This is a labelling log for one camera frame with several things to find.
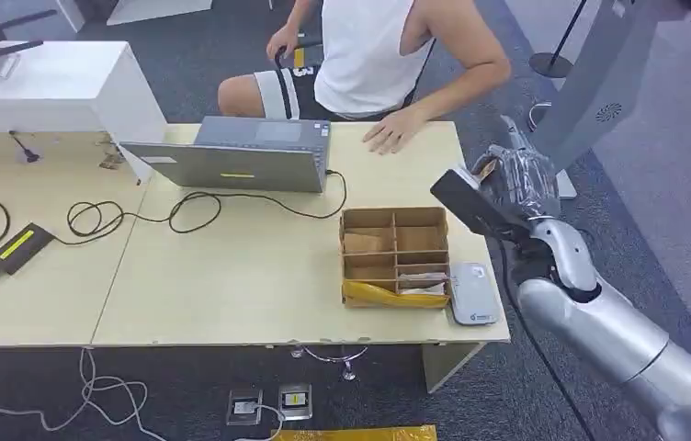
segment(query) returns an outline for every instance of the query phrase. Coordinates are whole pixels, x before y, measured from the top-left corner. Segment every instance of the robotic arm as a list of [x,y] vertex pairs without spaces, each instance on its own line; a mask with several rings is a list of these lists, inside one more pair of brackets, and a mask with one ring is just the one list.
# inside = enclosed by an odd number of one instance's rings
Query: robotic arm
[[554,168],[510,119],[513,149],[492,146],[474,175],[450,170],[432,193],[473,232],[515,243],[521,311],[584,358],[665,441],[691,441],[691,355],[610,286],[586,241],[554,216]]

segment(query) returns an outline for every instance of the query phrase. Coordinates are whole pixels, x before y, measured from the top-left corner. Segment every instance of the man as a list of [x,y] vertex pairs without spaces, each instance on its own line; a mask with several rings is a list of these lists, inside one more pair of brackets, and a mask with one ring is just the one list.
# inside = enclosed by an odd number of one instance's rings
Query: man
[[[296,0],[272,36],[273,59],[297,46],[313,0]],[[219,108],[228,116],[380,121],[364,137],[370,150],[398,152],[424,124],[489,92],[510,63],[473,0],[324,0],[321,66],[225,80]],[[466,69],[453,82],[410,103],[434,40]]]

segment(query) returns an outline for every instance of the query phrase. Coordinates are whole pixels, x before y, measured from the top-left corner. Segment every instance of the yellow sticker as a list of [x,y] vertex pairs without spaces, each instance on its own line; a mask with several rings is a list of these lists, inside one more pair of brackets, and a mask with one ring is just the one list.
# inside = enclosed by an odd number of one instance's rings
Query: yellow sticker
[[249,175],[247,173],[222,173],[221,177],[241,177],[241,178],[245,178],[245,179],[251,179],[251,178],[254,178],[256,176]]
[[294,67],[301,68],[305,65],[305,50],[303,48],[294,51]]
[[34,234],[33,230],[29,230],[28,232],[25,232],[23,236],[19,237],[15,243],[10,245],[9,248],[4,250],[0,254],[0,259],[2,259],[2,260],[7,259],[14,251],[16,251],[16,249],[18,249],[19,246],[24,244],[24,242],[26,242],[28,240],[28,238],[31,237],[32,234]]

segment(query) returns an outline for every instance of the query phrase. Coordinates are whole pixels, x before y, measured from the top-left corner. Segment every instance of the speaker grille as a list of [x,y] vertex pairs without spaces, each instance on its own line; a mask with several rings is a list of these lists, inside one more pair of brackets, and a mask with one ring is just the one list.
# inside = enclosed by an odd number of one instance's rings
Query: speaker grille
[[597,110],[595,119],[597,122],[608,122],[621,114],[622,106],[619,103],[611,103]]

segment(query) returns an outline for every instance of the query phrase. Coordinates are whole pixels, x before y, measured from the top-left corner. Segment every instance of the white cable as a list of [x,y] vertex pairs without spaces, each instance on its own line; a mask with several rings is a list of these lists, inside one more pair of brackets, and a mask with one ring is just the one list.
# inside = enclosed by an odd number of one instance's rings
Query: white cable
[[[84,373],[84,355],[88,355],[88,361],[91,363],[91,377],[90,379],[85,378],[85,373]],[[64,427],[69,425],[72,421],[74,421],[75,418],[77,418],[78,415],[85,409],[86,406],[91,406],[94,409],[96,409],[97,412],[99,412],[105,420],[112,424],[112,425],[122,425],[127,423],[129,420],[132,418],[137,422],[137,427],[140,429],[141,432],[146,434],[147,436],[150,436],[157,441],[166,441],[164,438],[161,436],[155,434],[154,432],[151,432],[150,430],[146,429],[145,427],[142,426],[142,421],[140,420],[140,410],[142,407],[145,405],[145,402],[148,400],[148,387],[143,383],[142,381],[124,381],[123,379],[120,379],[118,377],[112,377],[112,376],[101,376],[98,377],[96,375],[96,364],[94,363],[94,356],[91,354],[90,349],[83,348],[83,350],[80,353],[80,379],[83,381],[83,387],[80,390],[80,395],[83,398],[83,403],[78,407],[78,409],[70,416],[67,418],[63,423],[55,426],[50,426],[48,422],[45,420],[45,412],[39,411],[39,410],[31,410],[31,411],[13,411],[13,410],[8,410],[8,409],[1,409],[0,408],[0,413],[5,414],[5,415],[37,415],[40,419],[40,425],[42,425],[42,428],[45,429],[46,432],[57,432],[59,430],[62,430]],[[105,386],[97,386],[96,384],[98,382],[104,382],[104,381],[111,381]],[[134,399],[134,394],[131,392],[130,386],[139,386],[142,390],[142,399],[140,400],[140,404],[138,405],[137,402]],[[94,401],[91,400],[91,395],[97,391],[104,391],[104,390],[112,390],[116,388],[124,388],[124,390],[127,392],[129,395],[129,399],[131,401],[131,407],[133,409],[133,412],[127,415],[125,418],[120,419],[120,420],[114,420],[112,419],[107,412],[105,412],[104,409],[99,407],[98,404],[96,404]]]
[[283,413],[281,413],[278,409],[276,409],[272,406],[266,406],[264,404],[255,404],[255,408],[257,408],[257,407],[261,407],[262,409],[267,409],[269,411],[273,411],[275,413],[275,415],[278,416],[278,429],[269,438],[262,438],[262,439],[238,438],[238,439],[235,439],[234,441],[272,441],[276,436],[278,436],[278,434],[280,433],[280,429],[283,428]]

